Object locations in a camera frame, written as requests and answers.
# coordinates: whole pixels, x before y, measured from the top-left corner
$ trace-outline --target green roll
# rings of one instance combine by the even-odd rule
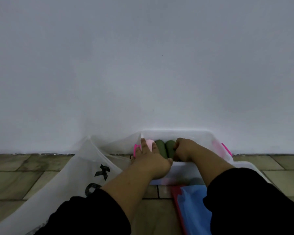
[[[165,148],[166,148],[166,151],[167,151],[168,158],[173,159],[173,156],[175,154],[175,151],[173,149],[174,144],[175,144],[175,142],[173,140],[170,140],[170,141],[165,143]]]
[[[155,143],[157,144],[157,147],[159,149],[160,155],[163,156],[165,159],[168,158],[165,150],[165,143],[162,140],[156,140]]]

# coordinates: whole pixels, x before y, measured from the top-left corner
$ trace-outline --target blue cloth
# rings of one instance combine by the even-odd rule
[[[184,186],[181,187],[181,190],[182,194],[177,196],[177,202],[187,234],[211,234],[212,212],[203,203],[203,198],[207,195],[207,187],[200,185]]]

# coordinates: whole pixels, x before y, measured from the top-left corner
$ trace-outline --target sleeve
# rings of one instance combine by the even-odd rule
[[[96,189],[87,198],[72,197],[51,214],[35,234],[131,234],[131,225],[122,208],[104,190]]]
[[[294,233],[294,202],[257,172],[229,169],[208,186],[212,234]]]

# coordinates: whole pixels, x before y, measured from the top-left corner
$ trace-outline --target red fabric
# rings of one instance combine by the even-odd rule
[[[184,235],[187,235],[186,229],[185,229],[185,226],[184,226],[184,222],[183,222],[183,218],[182,218],[182,214],[181,214],[181,210],[180,210],[179,204],[177,202],[177,196],[182,194],[181,187],[183,187],[183,186],[172,186],[171,187],[171,193],[173,195],[174,203],[175,203],[175,206],[176,206],[176,209],[177,209],[177,213],[179,215],[180,223],[181,223],[182,230],[183,230],[182,232],[183,232]]]

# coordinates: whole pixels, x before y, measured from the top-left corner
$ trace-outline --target person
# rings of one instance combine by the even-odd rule
[[[121,174],[86,198],[72,197],[35,234],[131,234],[131,221],[151,180],[164,177],[173,160],[145,139]],[[194,162],[207,186],[212,234],[294,234],[294,202],[257,172],[235,168],[190,139],[179,138],[175,158]]]

